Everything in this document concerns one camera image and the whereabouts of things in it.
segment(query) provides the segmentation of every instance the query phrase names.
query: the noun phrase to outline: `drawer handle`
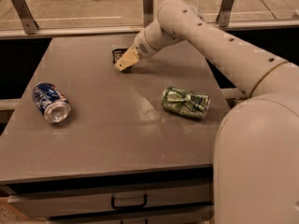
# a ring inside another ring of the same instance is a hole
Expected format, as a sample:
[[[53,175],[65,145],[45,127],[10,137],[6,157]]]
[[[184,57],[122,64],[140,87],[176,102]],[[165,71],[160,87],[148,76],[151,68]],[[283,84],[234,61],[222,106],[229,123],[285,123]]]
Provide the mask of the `drawer handle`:
[[[149,224],[147,219],[144,220],[144,224]]]
[[[143,203],[142,204],[138,204],[138,205],[123,205],[123,206],[119,206],[119,205],[115,204],[115,197],[111,198],[111,206],[112,206],[112,208],[114,210],[138,209],[138,208],[145,207],[147,203],[148,203],[148,196],[147,196],[147,194],[143,195]]]

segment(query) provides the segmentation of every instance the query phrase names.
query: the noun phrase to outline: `black wire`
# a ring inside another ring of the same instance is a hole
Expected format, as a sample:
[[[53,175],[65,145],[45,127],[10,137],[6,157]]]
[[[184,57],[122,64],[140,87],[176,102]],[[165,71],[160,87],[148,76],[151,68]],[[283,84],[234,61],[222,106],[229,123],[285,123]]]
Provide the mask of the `black wire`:
[[[277,20],[278,18],[274,15],[274,13],[273,13],[272,10],[269,8],[269,6],[265,3],[265,1],[264,1],[264,0],[261,0],[261,1],[262,1],[262,3],[264,4],[264,6],[267,7],[268,10],[271,12],[272,16]]]

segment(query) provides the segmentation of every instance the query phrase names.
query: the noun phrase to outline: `can top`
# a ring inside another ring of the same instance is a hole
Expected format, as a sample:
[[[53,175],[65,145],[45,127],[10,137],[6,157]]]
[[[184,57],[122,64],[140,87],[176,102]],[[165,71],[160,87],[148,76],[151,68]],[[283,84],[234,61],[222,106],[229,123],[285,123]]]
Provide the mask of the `can top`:
[[[68,103],[55,102],[47,106],[44,118],[48,123],[59,123],[68,117],[70,111],[71,106]]]

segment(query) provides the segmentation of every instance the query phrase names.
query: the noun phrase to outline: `can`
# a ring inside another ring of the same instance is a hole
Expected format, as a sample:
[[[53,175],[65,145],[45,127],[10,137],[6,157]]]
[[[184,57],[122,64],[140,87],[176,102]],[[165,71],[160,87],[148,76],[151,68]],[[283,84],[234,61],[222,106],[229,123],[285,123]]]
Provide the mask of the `can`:
[[[208,95],[177,87],[166,88],[162,97],[162,105],[165,109],[195,119],[205,117],[209,103]]]
[[[59,123],[65,120],[71,111],[66,97],[53,84],[38,83],[32,91],[32,98],[48,123]]]

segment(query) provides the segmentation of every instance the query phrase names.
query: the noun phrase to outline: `metal post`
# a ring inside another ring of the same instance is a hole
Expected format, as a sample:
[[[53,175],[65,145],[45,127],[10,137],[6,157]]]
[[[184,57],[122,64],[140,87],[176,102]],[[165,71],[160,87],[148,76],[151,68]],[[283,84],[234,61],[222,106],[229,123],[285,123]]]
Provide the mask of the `metal post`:
[[[219,26],[228,26],[233,4],[234,0],[222,0],[220,14],[217,17],[217,23]]]
[[[144,27],[153,22],[153,0],[143,0]]]
[[[26,34],[35,34],[38,25],[34,20],[25,0],[11,0],[21,19],[21,25]]]

